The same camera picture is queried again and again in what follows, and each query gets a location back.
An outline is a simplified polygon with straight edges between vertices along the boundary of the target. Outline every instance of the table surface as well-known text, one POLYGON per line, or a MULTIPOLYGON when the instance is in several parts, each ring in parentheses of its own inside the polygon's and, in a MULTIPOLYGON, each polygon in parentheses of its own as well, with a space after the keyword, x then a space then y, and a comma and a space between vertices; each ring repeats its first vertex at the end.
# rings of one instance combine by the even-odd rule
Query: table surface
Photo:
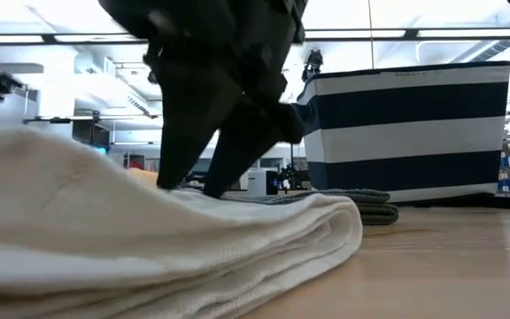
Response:
POLYGON ((246 319, 510 319, 510 211, 406 208, 346 263, 246 319))

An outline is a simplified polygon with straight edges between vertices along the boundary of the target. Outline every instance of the white stripe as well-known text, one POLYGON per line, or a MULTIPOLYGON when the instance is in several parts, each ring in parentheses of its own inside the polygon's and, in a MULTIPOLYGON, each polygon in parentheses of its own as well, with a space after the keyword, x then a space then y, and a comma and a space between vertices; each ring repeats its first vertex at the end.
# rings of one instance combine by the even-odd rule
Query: white stripe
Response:
POLYGON ((317 129, 305 136, 305 153, 306 161, 323 163, 326 161, 324 157, 324 144, 322 143, 322 130, 317 129))
POLYGON ((505 117, 319 129, 305 137, 308 161, 343 163, 500 151, 505 117))
POLYGON ((497 83, 509 81, 510 66, 479 66, 418 72, 381 72, 312 80, 298 99, 306 105, 316 95, 332 95, 377 89, 399 89, 436 85, 497 83))
POLYGON ((454 198, 458 196, 474 195, 479 193, 495 194, 497 193, 497 183, 485 183, 464 186, 438 187, 419 190, 406 191, 388 191, 390 194, 390 203, 454 198))

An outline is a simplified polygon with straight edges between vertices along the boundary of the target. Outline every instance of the gray folded cloth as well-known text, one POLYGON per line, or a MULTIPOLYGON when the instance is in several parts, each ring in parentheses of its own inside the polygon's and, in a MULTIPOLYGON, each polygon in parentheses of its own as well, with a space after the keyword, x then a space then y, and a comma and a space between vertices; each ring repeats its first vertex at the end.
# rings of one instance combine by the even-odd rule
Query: gray folded cloth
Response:
POLYGON ((223 195, 221 199, 266 205, 284 205, 299 201, 313 194, 329 196, 347 196, 351 198, 361 213, 361 222, 365 226, 391 225, 398 220, 398 208, 387 204, 390 195, 382 191, 371 190, 325 190, 304 191, 287 195, 266 195, 259 197, 236 197, 223 195))

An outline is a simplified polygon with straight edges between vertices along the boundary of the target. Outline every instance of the striped storage bin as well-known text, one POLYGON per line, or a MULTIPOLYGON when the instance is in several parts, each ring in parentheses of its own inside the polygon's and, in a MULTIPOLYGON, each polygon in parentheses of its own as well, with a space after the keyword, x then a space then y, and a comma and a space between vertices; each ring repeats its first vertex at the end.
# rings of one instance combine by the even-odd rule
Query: striped storage bin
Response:
POLYGON ((510 62, 318 74, 298 97, 312 186, 392 202, 494 194, 510 62))

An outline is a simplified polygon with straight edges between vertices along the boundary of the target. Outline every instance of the white towel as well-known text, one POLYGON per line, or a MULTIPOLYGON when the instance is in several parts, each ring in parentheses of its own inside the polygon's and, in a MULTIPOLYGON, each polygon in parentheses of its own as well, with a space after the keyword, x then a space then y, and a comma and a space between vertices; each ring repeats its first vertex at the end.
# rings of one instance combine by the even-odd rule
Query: white towel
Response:
POLYGON ((346 261, 361 235, 346 197, 169 193, 74 141, 0 132, 0 318, 237 317, 346 261))

